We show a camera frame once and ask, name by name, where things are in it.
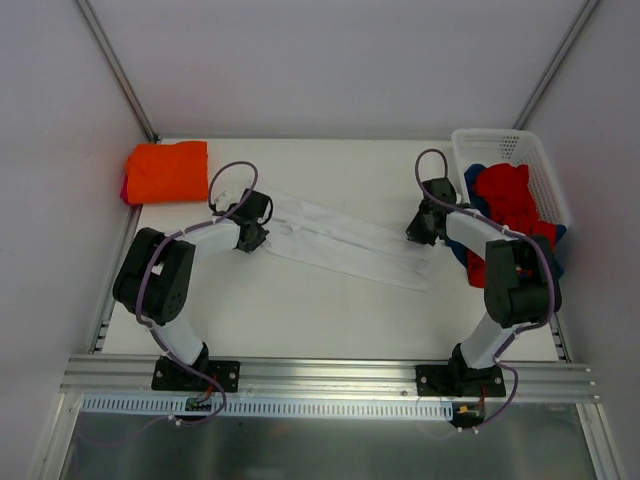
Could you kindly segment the left aluminium frame post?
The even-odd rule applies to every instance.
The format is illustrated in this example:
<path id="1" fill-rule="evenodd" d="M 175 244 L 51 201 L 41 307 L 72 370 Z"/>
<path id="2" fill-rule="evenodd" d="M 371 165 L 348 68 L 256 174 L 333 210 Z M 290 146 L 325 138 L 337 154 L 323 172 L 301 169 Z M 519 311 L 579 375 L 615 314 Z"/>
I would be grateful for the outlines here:
<path id="1" fill-rule="evenodd" d="M 96 47 L 98 48 L 107 69 L 112 75 L 139 130 L 149 143 L 155 144 L 159 140 L 159 135 L 156 132 L 149 115 L 145 111 L 129 76 L 118 57 L 118 54 L 116 53 L 112 42 L 92 5 L 92 2 L 89 0 L 73 0 L 72 4 L 76 8 L 89 32 L 89 35 L 96 44 Z"/>

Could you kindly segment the folded orange t shirt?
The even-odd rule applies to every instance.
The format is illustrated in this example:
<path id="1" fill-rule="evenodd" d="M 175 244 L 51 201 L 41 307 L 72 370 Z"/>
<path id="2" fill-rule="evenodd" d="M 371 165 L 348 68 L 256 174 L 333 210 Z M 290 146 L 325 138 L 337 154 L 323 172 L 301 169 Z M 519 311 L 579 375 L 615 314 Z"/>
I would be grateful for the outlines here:
<path id="1" fill-rule="evenodd" d="M 204 202 L 208 195 L 208 148 L 202 141 L 139 144 L 124 166 L 130 206 Z"/>

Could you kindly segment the rear aluminium frame bar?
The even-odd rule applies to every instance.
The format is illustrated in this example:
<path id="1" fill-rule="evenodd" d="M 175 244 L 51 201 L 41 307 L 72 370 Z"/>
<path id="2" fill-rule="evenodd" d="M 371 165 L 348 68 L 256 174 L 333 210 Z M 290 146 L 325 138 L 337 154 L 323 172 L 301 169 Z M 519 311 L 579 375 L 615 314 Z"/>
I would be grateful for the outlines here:
<path id="1" fill-rule="evenodd" d="M 345 141 L 450 141 L 451 135 L 331 135 L 331 134 L 186 134 L 159 133 L 155 140 L 345 140 Z"/>

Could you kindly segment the white plastic laundry basket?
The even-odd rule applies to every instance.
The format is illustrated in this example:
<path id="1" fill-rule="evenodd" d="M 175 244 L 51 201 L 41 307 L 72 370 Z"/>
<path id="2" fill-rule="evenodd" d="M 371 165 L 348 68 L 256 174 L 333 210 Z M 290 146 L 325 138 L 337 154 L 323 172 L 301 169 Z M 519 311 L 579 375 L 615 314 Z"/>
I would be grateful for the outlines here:
<path id="1" fill-rule="evenodd" d="M 464 202 L 470 202 L 464 174 L 472 165 L 526 165 L 529 191 L 541 219 L 570 227 L 571 217 L 564 195 L 544 147 L 534 133 L 515 129 L 457 129 L 451 135 L 451 142 Z"/>

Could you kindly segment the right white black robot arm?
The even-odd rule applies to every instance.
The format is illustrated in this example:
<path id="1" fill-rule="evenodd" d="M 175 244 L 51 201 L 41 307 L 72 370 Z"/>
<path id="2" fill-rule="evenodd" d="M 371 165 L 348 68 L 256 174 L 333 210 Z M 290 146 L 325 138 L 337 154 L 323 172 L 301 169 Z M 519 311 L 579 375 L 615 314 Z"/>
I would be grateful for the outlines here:
<path id="1" fill-rule="evenodd" d="M 445 177 L 419 186 L 423 200 L 407 227 L 408 239 L 431 246 L 438 239 L 459 243 L 485 265 L 484 316 L 445 365 L 417 368 L 419 393 L 462 397 L 496 388 L 502 397 L 503 354 L 517 336 L 548 323 L 561 301 L 550 244 L 544 236 L 515 232 L 457 204 Z"/>

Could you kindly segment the aluminium mounting rail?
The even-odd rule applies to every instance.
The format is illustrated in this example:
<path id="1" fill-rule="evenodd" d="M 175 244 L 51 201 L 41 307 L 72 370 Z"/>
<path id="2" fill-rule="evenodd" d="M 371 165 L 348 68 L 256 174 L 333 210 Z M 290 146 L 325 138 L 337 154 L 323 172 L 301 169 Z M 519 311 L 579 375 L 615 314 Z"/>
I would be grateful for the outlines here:
<path id="1" fill-rule="evenodd" d="M 60 390 L 73 393 L 146 393 L 157 358 L 82 354 L 68 361 Z M 240 358 L 237 394 L 245 397 L 415 400 L 416 361 Z M 510 362 L 505 389 L 528 403 L 598 403 L 601 388 L 588 365 Z"/>

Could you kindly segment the right aluminium frame post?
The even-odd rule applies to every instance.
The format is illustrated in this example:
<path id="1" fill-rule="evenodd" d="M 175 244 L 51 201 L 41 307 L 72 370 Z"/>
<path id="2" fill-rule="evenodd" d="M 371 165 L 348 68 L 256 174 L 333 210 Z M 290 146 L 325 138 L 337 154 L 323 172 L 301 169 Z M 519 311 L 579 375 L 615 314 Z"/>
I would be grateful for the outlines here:
<path id="1" fill-rule="evenodd" d="M 525 103 L 516 116 L 512 125 L 513 129 L 527 129 L 536 111 L 542 105 L 546 95 L 549 93 L 561 69 L 576 45 L 579 43 L 585 30 L 589 27 L 596 15 L 596 12 L 602 4 L 602 0 L 586 0 L 581 3 L 580 8 L 569 23 L 565 33 L 549 58 L 549 61 L 542 70 L 538 80 L 535 82 L 532 91 L 527 96 Z"/>

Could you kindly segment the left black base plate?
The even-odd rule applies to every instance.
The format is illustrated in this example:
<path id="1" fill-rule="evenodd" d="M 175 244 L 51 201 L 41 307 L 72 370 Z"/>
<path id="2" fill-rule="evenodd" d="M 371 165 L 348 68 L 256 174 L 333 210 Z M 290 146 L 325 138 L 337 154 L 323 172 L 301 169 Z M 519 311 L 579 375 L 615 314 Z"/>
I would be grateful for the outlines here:
<path id="1" fill-rule="evenodd" d="M 237 361 L 204 359 L 194 369 L 215 380 L 225 392 L 236 393 L 241 364 Z M 151 389 L 170 392 L 204 392 L 211 383 L 187 372 L 167 358 L 160 358 L 154 368 Z"/>

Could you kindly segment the folded pink t shirt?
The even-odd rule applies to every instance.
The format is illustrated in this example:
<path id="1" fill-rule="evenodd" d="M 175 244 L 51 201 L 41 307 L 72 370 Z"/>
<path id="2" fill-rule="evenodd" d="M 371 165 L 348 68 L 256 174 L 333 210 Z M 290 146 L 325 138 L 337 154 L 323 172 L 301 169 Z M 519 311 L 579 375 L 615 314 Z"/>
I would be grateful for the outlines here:
<path id="1" fill-rule="evenodd" d="M 122 183 L 122 187 L 119 194 L 120 199 L 125 205 L 131 204 L 129 200 L 128 184 L 129 184 L 129 177 L 125 175 L 123 178 L 123 183 Z"/>

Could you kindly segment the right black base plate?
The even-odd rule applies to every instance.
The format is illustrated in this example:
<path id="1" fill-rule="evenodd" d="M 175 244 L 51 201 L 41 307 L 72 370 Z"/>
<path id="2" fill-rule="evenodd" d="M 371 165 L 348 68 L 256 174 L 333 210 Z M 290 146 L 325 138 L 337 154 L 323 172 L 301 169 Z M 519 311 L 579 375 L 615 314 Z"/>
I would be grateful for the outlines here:
<path id="1" fill-rule="evenodd" d="M 485 369 L 462 368 L 449 365 L 417 365 L 416 388 L 420 397 L 481 397 L 506 396 L 502 370 L 498 366 Z"/>

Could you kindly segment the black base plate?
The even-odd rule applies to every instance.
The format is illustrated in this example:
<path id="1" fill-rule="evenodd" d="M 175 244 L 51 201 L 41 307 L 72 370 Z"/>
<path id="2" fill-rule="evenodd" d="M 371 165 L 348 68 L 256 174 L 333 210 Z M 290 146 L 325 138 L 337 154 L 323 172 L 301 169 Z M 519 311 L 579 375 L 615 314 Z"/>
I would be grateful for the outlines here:
<path id="1" fill-rule="evenodd" d="M 225 392 L 236 393 L 241 364 L 237 361 L 204 359 L 194 369 L 215 380 Z M 151 389 L 170 392 L 204 392 L 211 383 L 187 372 L 167 358 L 160 358 L 154 368 Z"/>
<path id="2" fill-rule="evenodd" d="M 462 368 L 449 365 L 417 365 L 416 388 L 420 397 L 481 397 L 506 396 L 502 370 L 498 366 L 485 369 Z"/>

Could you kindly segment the aluminium frame post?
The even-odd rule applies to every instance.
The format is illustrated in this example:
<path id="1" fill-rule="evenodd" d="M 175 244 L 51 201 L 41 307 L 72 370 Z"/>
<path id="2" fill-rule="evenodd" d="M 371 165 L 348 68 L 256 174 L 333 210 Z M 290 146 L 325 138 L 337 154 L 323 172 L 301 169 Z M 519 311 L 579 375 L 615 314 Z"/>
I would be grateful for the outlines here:
<path id="1" fill-rule="evenodd" d="M 159 140 L 159 135 L 156 132 L 149 115 L 145 111 L 129 76 L 118 57 L 118 54 L 116 53 L 112 42 L 92 5 L 92 2 L 89 0 L 73 0 L 72 4 L 76 8 L 89 32 L 89 35 L 96 44 L 96 47 L 98 48 L 107 69 L 112 75 L 139 130 L 149 143 L 155 144 Z"/>
<path id="2" fill-rule="evenodd" d="M 516 116 L 512 125 L 513 129 L 527 129 L 536 111 L 542 105 L 546 95 L 549 93 L 561 69 L 576 45 L 579 43 L 585 30 L 589 27 L 596 15 L 596 12 L 602 4 L 602 0 L 586 0 L 581 3 L 580 8 L 569 23 L 565 33 L 549 58 L 549 61 L 542 70 L 538 80 L 535 82 L 532 91 L 527 96 L 525 103 Z"/>

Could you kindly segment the white t shirt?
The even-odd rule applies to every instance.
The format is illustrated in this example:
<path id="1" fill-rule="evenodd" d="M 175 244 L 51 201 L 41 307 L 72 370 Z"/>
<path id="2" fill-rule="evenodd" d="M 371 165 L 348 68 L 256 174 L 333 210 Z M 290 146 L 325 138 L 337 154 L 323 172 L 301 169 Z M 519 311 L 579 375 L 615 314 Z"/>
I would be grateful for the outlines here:
<path id="1" fill-rule="evenodd" d="M 273 213 L 265 250 L 321 269 L 402 289 L 426 292 L 432 247 L 388 228 L 268 189 Z"/>

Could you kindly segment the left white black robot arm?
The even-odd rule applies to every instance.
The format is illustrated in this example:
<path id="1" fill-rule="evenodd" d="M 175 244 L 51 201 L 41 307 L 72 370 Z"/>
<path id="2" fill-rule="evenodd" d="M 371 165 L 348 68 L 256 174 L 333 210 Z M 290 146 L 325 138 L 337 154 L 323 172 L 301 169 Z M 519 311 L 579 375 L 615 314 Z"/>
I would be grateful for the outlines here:
<path id="1" fill-rule="evenodd" d="M 240 363 L 213 360 L 187 312 L 193 265 L 219 253 L 252 253 L 266 241 L 273 200 L 247 189 L 241 202 L 173 234 L 140 229 L 116 275 L 112 295 L 146 328 L 161 349 L 155 391 L 238 391 Z"/>

